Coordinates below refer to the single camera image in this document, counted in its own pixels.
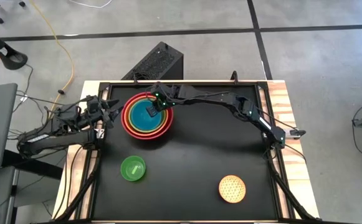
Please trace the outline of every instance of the black box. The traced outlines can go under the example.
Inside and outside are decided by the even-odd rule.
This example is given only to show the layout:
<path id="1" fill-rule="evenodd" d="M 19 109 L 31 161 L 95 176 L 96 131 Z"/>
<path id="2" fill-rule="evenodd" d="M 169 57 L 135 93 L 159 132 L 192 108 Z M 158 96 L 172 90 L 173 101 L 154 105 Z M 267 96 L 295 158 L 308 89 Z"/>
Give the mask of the black box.
<path id="1" fill-rule="evenodd" d="M 183 54 L 160 42 L 122 80 L 183 80 Z"/>

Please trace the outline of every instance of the yellow cable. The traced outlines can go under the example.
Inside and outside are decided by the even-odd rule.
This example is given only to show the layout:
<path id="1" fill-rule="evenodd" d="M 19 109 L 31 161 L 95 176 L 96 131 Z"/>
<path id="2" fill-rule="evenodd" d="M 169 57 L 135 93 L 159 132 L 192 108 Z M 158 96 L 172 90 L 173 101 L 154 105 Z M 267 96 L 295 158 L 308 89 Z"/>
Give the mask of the yellow cable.
<path id="1" fill-rule="evenodd" d="M 52 28 L 50 22 L 48 21 L 48 19 L 44 16 L 44 14 L 41 12 L 41 10 L 39 10 L 39 8 L 36 6 L 34 0 L 30 0 L 32 6 L 34 6 L 34 8 L 38 11 L 38 13 L 42 16 L 42 18 L 45 20 L 46 24 L 48 24 L 49 28 L 50 28 L 50 31 L 52 31 L 54 37 L 55 37 L 55 40 L 56 40 L 56 44 L 59 45 L 60 47 L 63 48 L 63 50 L 66 52 L 67 56 L 69 57 L 70 59 L 70 62 L 71 62 L 71 77 L 70 79 L 67 81 L 66 85 L 63 86 L 62 88 L 62 91 L 64 91 L 68 85 L 73 81 L 74 79 L 74 62 L 73 62 L 73 59 L 71 58 L 70 56 L 70 53 L 69 51 L 67 51 L 67 49 L 65 47 L 63 47 L 62 44 L 60 44 L 59 40 L 57 39 L 56 37 L 56 33 L 55 33 L 55 30 Z M 60 94 L 58 94 L 56 96 L 56 100 L 54 101 L 55 103 L 59 100 L 59 97 L 60 97 Z M 50 108 L 51 111 L 53 111 L 55 108 L 55 104 L 52 105 L 52 107 Z"/>

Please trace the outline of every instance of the floor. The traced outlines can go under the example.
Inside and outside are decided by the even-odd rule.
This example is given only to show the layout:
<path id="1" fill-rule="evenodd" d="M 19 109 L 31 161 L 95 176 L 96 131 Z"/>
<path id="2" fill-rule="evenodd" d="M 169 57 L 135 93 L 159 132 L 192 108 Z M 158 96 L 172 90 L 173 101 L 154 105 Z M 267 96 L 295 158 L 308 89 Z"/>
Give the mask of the floor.
<path id="1" fill-rule="evenodd" d="M 362 1 L 113 0 L 103 9 L 66 0 L 35 2 L 75 63 L 75 80 L 63 103 L 79 99 L 85 80 L 121 79 L 159 41 L 185 55 L 185 79 L 229 79 L 237 70 L 242 79 L 286 80 L 298 127 L 307 131 L 302 146 L 320 216 L 362 223 L 362 154 L 351 130 L 362 106 Z M 29 95 L 54 100 L 71 66 L 49 27 L 30 2 L 26 5 L 1 3 L 0 37 L 28 55 L 34 67 Z M 16 82 L 23 90 L 29 72 L 28 67 L 9 71 L 0 63 L 0 84 Z M 11 128 L 39 125 L 32 101 L 13 114 Z M 362 128 L 356 141 L 362 149 Z M 14 142 L 7 148 L 15 150 Z M 62 156 L 44 160 L 55 164 Z M 19 187 L 36 179 L 21 173 Z M 47 221 L 41 202 L 52 211 L 58 186 L 46 178 L 21 192 L 16 204 L 26 206 L 16 222 Z"/>

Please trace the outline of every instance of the wooden table edge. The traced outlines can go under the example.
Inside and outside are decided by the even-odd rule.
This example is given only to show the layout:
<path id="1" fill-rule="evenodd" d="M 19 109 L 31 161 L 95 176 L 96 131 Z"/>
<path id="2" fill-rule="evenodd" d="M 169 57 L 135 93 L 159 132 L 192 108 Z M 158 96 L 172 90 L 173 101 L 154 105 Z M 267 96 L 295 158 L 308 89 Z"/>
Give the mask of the wooden table edge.
<path id="1" fill-rule="evenodd" d="M 82 93 L 80 98 L 85 98 L 87 95 L 96 95 L 99 91 L 99 86 L 101 83 L 133 83 L 133 80 L 87 80 L 84 81 Z M 138 83 L 154 83 L 157 82 L 157 80 L 139 80 Z M 160 82 L 163 83 L 187 83 L 187 82 L 211 82 L 211 83 L 232 83 L 233 80 L 160 80 Z M 269 95 L 271 99 L 272 109 L 274 111 L 274 115 L 277 119 L 286 122 L 287 124 L 290 124 L 292 126 L 295 125 L 295 120 L 293 116 L 292 107 L 290 104 L 290 99 L 288 97 L 287 93 L 287 87 L 284 80 L 239 80 L 239 83 L 248 83 L 248 82 L 267 82 L 268 88 L 269 88 Z M 81 109 L 86 108 L 86 103 L 82 102 L 79 104 Z M 263 102 L 263 108 L 266 109 L 266 102 Z M 302 153 L 302 147 L 299 140 L 287 140 L 286 144 L 291 145 L 295 149 L 299 150 Z M 69 184 L 69 171 L 70 171 L 70 164 L 74 158 L 75 152 L 79 148 L 79 145 L 70 146 L 67 154 L 67 186 Z M 307 165 L 305 164 L 304 160 L 301 157 L 298 157 L 298 155 L 294 154 L 292 151 L 288 151 L 287 149 L 284 149 L 282 151 L 283 154 L 283 161 L 285 163 L 286 173 L 287 173 L 287 179 L 288 184 L 290 187 L 290 190 L 295 194 L 298 201 L 305 207 L 308 213 L 313 215 L 314 217 L 319 217 L 317 205 L 315 201 L 315 197 L 312 191 L 310 178 L 307 170 Z M 72 174 L 72 188 L 70 191 L 70 198 L 71 200 L 76 196 L 76 194 L 79 191 L 81 179 L 82 179 L 82 173 L 83 168 L 85 164 L 86 159 L 86 151 L 81 150 L 77 154 L 77 158 L 74 162 L 73 166 L 73 174 Z M 88 169 L 89 173 L 92 170 L 94 164 L 94 159 L 91 160 L 91 165 Z M 62 174 L 62 179 L 60 181 L 59 190 L 55 202 L 54 212 L 52 213 L 52 218 L 56 214 L 58 208 L 60 207 L 60 203 L 63 199 L 63 194 L 65 193 L 65 197 L 63 199 L 63 205 L 60 208 L 58 212 L 58 216 L 60 216 L 66 206 L 66 203 L 68 202 L 68 193 L 69 190 L 64 190 L 64 179 L 65 179 L 65 171 Z M 278 192 L 280 196 L 281 201 L 281 207 L 282 207 L 282 213 L 283 217 L 287 218 L 287 204 L 285 200 L 285 196 L 283 192 L 278 187 Z M 82 212 L 81 212 L 81 218 L 87 217 L 87 210 L 89 206 L 89 199 L 90 199 L 90 189 L 85 194 L 83 203 L 82 203 Z"/>

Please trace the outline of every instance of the small green bowl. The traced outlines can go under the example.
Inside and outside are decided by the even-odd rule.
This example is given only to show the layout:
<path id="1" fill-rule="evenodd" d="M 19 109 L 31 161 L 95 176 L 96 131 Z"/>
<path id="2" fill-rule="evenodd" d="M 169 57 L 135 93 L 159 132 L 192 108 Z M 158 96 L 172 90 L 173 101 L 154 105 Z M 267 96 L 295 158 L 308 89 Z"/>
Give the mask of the small green bowl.
<path id="1" fill-rule="evenodd" d="M 146 164 L 139 156 L 130 156 L 121 163 L 121 175 L 128 181 L 136 181 L 143 177 Z"/>

